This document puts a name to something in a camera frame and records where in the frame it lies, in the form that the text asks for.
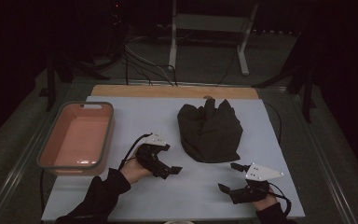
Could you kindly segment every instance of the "white tabletop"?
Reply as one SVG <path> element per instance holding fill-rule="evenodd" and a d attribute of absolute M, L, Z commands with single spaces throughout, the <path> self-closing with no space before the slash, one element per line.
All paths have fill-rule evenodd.
<path fill-rule="evenodd" d="M 232 189 L 246 185 L 245 173 L 230 168 L 230 162 L 207 164 L 192 160 L 180 143 L 177 114 L 184 104 L 204 106 L 204 99 L 140 98 L 90 96 L 88 101 L 110 102 L 115 109 L 116 126 L 110 153 L 101 178 L 108 167 L 118 168 L 133 142 L 142 134 L 161 132 L 171 147 L 158 154 L 168 166 L 183 167 L 179 175 L 166 180 L 149 176 L 120 195 L 111 221 L 229 220 L 255 217 L 249 203 L 233 204 L 217 183 Z M 241 121 L 243 134 L 236 163 L 252 162 L 284 173 L 269 182 L 277 185 L 292 203 L 289 217 L 305 216 L 296 187 L 278 145 L 269 117 L 261 100 L 228 99 Z M 215 107 L 222 102 L 216 100 Z M 58 176 L 48 199 L 43 220 L 54 220 L 72 211 L 86 195 L 92 176 Z"/>

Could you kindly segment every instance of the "black sleeve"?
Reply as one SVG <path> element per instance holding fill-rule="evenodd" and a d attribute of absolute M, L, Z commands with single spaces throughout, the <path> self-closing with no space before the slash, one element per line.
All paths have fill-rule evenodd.
<path fill-rule="evenodd" d="M 115 169 L 109 169 L 108 177 L 102 181 L 99 176 L 92 178 L 84 201 L 72 212 L 59 217 L 56 224 L 102 224 L 117 204 L 118 195 L 131 188 L 124 175 Z"/>
<path fill-rule="evenodd" d="M 274 205 L 255 213 L 262 224 L 296 224 L 293 220 L 288 220 L 284 216 L 280 203 L 275 203 Z"/>

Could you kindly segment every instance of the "dark background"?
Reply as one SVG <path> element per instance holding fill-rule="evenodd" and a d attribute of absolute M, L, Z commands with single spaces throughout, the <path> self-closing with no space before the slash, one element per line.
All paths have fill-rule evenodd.
<path fill-rule="evenodd" d="M 121 4 L 122 19 L 141 33 L 153 35 L 157 24 L 171 22 L 170 1 L 125 2 Z M 219 1 L 202 7 L 204 2 L 183 0 L 178 8 L 196 13 L 241 13 L 225 11 Z M 34 89 L 34 78 L 46 68 L 51 45 L 90 57 L 90 40 L 98 33 L 98 26 L 92 24 L 103 27 L 107 22 L 101 16 L 104 4 L 90 7 L 88 1 L 0 0 L 0 126 Z M 314 65 L 314 84 L 321 87 L 358 159 L 358 1 L 260 1 L 254 30 L 298 35 L 282 71 L 299 64 Z"/>

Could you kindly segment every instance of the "human hand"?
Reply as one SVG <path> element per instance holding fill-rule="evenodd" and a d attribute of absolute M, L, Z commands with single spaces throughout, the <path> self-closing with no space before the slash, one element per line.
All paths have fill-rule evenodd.
<path fill-rule="evenodd" d="M 269 192 L 271 192 L 271 193 L 274 192 L 271 187 L 269 187 Z M 267 197 L 265 199 L 260 200 L 258 202 L 252 202 L 252 205 L 255 207 L 255 210 L 261 211 L 261 210 L 264 210 L 264 209 L 272 206 L 273 204 L 275 204 L 277 202 L 278 202 L 278 200 L 275 196 L 267 194 Z"/>
<path fill-rule="evenodd" d="M 152 174 L 136 160 L 135 153 L 136 151 L 126 161 L 120 170 L 120 172 L 124 175 L 124 177 L 126 177 L 130 184 L 136 183 L 142 177 Z"/>

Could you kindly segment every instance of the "hand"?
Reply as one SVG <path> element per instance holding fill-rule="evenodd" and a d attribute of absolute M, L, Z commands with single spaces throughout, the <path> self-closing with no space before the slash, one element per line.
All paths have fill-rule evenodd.
<path fill-rule="evenodd" d="M 271 193 L 274 192 L 271 187 L 269 187 L 269 192 L 271 192 Z M 264 209 L 272 206 L 273 204 L 275 204 L 277 202 L 278 201 L 275 196 L 267 194 L 267 197 L 265 199 L 260 200 L 258 202 L 252 202 L 252 205 L 255 207 L 255 210 L 261 211 L 261 210 L 264 210 Z"/>
<path fill-rule="evenodd" d="M 135 158 L 136 151 L 126 161 L 120 172 L 126 177 L 130 184 L 136 183 L 144 176 L 151 175 L 152 173 L 145 169 Z"/>

